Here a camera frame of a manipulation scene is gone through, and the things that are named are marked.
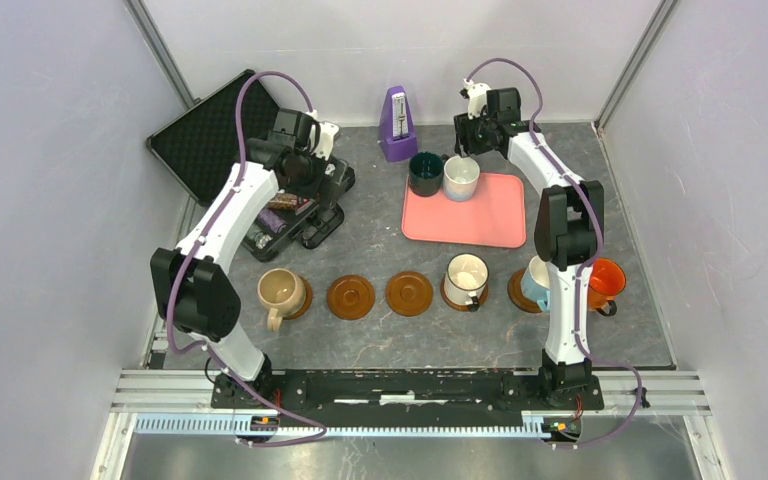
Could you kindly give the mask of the orange mug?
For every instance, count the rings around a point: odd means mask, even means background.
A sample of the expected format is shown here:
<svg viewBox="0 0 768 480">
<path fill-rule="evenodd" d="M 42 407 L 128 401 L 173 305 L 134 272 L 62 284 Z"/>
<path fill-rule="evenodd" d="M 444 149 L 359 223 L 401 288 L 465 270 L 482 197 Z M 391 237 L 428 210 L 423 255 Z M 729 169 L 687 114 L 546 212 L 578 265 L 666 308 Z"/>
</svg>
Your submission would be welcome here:
<svg viewBox="0 0 768 480">
<path fill-rule="evenodd" d="M 604 317 L 617 314 L 616 297 L 626 287 L 624 270 L 616 262 L 599 258 L 593 263 L 588 285 L 587 306 Z"/>
</svg>

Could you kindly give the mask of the wooden coaster one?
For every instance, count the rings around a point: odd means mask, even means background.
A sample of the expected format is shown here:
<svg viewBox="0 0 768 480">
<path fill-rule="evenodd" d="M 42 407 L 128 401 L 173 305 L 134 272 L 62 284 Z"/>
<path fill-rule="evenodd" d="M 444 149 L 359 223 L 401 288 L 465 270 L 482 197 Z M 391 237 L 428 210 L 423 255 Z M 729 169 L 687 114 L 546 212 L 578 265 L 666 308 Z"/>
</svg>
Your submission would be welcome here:
<svg viewBox="0 0 768 480">
<path fill-rule="evenodd" d="M 293 320 L 293 319 L 299 318 L 300 316 L 304 315 L 306 313 L 306 311 L 309 309 L 309 307 L 310 307 L 310 305 L 312 303 L 312 300 L 313 300 L 313 289 L 312 289 L 312 286 L 310 285 L 310 283 L 304 277 L 301 277 L 301 281 L 302 281 L 302 284 L 303 284 L 304 289 L 305 289 L 304 301 L 303 301 L 303 303 L 301 304 L 301 306 L 298 308 L 298 310 L 296 312 L 294 312 L 293 314 L 290 314 L 290 315 L 286 315 L 284 317 L 285 320 Z"/>
</svg>

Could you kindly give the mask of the pink tray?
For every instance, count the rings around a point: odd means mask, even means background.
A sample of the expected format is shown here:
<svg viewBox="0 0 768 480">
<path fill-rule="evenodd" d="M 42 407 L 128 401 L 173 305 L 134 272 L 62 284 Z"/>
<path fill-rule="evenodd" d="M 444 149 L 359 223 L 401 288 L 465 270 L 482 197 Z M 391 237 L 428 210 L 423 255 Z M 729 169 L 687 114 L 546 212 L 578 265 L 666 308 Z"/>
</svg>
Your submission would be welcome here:
<svg viewBox="0 0 768 480">
<path fill-rule="evenodd" d="M 420 197 L 407 189 L 401 231 L 410 240 L 519 248 L 527 239 L 523 182 L 514 175 L 482 173 L 464 202 L 443 192 Z"/>
</svg>

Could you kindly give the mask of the wooden coaster four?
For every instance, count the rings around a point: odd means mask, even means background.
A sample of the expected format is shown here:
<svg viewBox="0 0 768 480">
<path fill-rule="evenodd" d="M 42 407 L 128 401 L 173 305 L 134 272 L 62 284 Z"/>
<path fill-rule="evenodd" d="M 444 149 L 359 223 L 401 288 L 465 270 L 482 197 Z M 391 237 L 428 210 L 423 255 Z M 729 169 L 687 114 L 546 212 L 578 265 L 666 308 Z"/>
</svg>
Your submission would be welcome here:
<svg viewBox="0 0 768 480">
<path fill-rule="evenodd" d="M 454 309 L 456 311 L 459 311 L 459 312 L 474 313 L 474 312 L 477 312 L 480 309 L 480 307 L 483 306 L 484 303 L 486 302 L 486 300 L 487 300 L 487 298 L 489 296 L 489 288 L 485 287 L 484 290 L 482 291 L 482 293 L 478 296 L 477 302 L 473 303 L 473 304 L 470 304 L 470 305 L 460 305 L 460 304 L 456 304 L 456 303 L 452 302 L 448 298 L 448 296 L 446 294 L 446 291 L 445 291 L 445 280 L 441 281 L 440 294 L 441 294 L 441 297 L 444 300 L 444 302 L 450 308 L 452 308 L 452 309 Z"/>
</svg>

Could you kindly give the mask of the white mug black rim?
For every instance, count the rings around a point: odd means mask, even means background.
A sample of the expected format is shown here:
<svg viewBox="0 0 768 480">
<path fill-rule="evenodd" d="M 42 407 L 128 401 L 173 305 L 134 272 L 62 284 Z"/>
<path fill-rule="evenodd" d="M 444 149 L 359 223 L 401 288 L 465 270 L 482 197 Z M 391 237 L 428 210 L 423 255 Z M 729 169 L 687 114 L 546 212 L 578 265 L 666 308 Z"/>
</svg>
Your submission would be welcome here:
<svg viewBox="0 0 768 480">
<path fill-rule="evenodd" d="M 477 302 L 478 296 L 488 285 L 489 269 L 477 255 L 461 253 L 448 263 L 442 280 L 448 298 L 460 305 Z"/>
</svg>

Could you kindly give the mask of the wooden coaster two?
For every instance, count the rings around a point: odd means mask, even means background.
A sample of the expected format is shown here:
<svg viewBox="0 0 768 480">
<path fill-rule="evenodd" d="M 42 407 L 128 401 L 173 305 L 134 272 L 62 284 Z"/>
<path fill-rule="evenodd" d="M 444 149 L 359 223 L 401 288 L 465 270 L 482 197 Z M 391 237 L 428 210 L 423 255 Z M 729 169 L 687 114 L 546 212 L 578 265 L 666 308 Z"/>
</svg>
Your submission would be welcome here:
<svg viewBox="0 0 768 480">
<path fill-rule="evenodd" d="M 416 271 L 402 271 L 389 279 L 386 301 L 396 314 L 414 317 L 430 307 L 433 293 L 433 286 L 425 275 Z"/>
</svg>

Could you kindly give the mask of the wooden coaster five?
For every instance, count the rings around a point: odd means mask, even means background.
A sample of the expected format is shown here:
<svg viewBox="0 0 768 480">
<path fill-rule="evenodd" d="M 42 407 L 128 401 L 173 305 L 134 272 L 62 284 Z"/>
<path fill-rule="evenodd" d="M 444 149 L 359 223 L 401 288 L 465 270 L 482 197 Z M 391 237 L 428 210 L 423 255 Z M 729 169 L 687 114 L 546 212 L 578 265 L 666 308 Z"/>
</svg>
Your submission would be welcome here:
<svg viewBox="0 0 768 480">
<path fill-rule="evenodd" d="M 521 281 L 525 272 L 525 268 L 520 268 L 511 275 L 507 283 L 508 297 L 517 308 L 524 312 L 532 314 L 542 313 L 543 310 L 540 306 L 528 299 L 522 292 Z"/>
</svg>

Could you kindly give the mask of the wooden coaster three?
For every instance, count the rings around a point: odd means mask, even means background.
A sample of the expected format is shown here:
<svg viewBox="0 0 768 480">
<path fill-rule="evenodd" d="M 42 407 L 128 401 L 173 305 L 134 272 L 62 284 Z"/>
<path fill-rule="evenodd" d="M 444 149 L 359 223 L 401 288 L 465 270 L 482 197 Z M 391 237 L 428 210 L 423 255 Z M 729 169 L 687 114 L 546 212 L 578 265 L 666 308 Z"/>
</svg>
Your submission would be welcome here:
<svg viewBox="0 0 768 480">
<path fill-rule="evenodd" d="M 366 316 L 375 304 L 373 285 L 360 275 L 344 275 L 330 285 L 326 301 L 329 310 L 343 320 Z"/>
</svg>

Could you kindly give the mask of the light blue mug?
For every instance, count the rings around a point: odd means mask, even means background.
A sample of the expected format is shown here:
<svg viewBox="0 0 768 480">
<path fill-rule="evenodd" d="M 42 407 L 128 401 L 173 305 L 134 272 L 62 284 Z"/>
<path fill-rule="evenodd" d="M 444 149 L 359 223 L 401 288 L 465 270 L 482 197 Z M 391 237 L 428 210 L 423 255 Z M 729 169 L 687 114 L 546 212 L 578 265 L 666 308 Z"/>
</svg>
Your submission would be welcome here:
<svg viewBox="0 0 768 480">
<path fill-rule="evenodd" d="M 550 309 L 550 280 L 547 263 L 535 255 L 529 261 L 520 287 L 523 296 L 533 303 L 539 312 Z"/>
</svg>

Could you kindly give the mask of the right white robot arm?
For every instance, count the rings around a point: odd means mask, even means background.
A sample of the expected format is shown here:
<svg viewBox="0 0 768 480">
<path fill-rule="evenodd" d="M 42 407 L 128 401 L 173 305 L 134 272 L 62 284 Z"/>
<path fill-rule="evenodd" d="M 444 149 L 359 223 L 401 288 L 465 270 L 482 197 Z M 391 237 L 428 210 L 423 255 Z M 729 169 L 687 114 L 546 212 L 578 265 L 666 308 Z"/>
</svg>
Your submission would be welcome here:
<svg viewBox="0 0 768 480">
<path fill-rule="evenodd" d="M 534 388 L 545 405 L 562 408 L 594 386 L 586 345 L 587 294 L 604 243 L 604 188 L 573 173 L 536 122 L 523 120 L 517 89 L 465 81 L 460 94 L 467 109 L 454 118 L 456 152 L 500 153 L 540 195 L 533 240 L 547 264 L 550 328 Z"/>
</svg>

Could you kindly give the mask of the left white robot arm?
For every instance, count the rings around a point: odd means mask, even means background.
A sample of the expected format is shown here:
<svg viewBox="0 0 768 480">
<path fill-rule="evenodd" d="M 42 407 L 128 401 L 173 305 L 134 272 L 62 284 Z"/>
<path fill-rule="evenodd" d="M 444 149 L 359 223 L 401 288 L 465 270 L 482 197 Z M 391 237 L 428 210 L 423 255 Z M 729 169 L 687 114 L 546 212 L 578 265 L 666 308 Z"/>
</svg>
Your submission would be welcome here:
<svg viewBox="0 0 768 480">
<path fill-rule="evenodd" d="M 236 379 L 235 392 L 250 407 L 266 405 L 274 381 L 262 373 L 265 354 L 254 346 L 238 317 L 241 300 L 228 279 L 237 249 L 258 214 L 281 191 L 334 203 L 341 169 L 332 152 L 340 128 L 317 111 L 282 109 L 266 139 L 246 139 L 235 121 L 238 160 L 214 202 L 172 249 L 159 248 L 150 270 L 158 313 L 175 353 L 174 333 L 192 338 Z"/>
</svg>

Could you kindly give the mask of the dark green mug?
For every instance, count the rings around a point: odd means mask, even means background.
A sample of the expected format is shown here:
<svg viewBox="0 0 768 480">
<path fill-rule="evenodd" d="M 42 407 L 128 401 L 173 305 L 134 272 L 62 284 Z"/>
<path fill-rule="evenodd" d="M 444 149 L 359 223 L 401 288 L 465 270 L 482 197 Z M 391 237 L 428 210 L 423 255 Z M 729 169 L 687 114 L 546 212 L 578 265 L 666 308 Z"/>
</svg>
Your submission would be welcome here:
<svg viewBox="0 0 768 480">
<path fill-rule="evenodd" d="M 419 197 L 435 195 L 442 185 L 444 161 L 432 152 L 419 152 L 408 164 L 408 186 Z"/>
</svg>

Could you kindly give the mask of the beige ceramic mug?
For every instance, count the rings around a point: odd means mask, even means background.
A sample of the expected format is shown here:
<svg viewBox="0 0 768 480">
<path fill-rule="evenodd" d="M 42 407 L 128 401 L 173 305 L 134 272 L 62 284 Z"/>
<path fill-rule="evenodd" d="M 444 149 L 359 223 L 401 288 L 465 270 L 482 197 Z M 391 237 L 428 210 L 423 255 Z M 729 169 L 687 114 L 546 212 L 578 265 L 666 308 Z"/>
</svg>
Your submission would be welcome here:
<svg viewBox="0 0 768 480">
<path fill-rule="evenodd" d="M 284 268 L 275 268 L 261 276 L 257 285 L 258 299 L 267 310 L 267 329 L 280 329 L 284 317 L 298 310 L 304 301 L 301 276 Z"/>
</svg>

